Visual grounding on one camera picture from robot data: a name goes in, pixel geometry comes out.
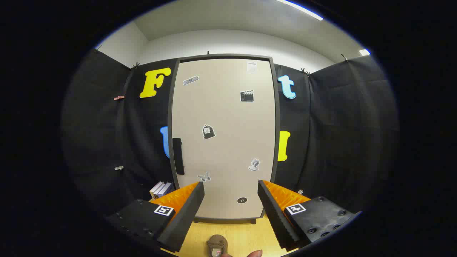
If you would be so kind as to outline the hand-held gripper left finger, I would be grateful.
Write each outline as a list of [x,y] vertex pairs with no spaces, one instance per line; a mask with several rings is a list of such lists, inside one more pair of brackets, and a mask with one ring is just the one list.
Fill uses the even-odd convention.
[[179,252],[204,195],[204,183],[192,183],[157,200],[134,200],[106,220],[147,248]]

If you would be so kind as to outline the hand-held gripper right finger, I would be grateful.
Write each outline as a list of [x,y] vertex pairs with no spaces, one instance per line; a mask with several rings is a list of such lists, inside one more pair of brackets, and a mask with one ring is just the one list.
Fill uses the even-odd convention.
[[257,194],[281,248],[309,249],[358,218],[326,197],[305,197],[273,182],[258,181]]

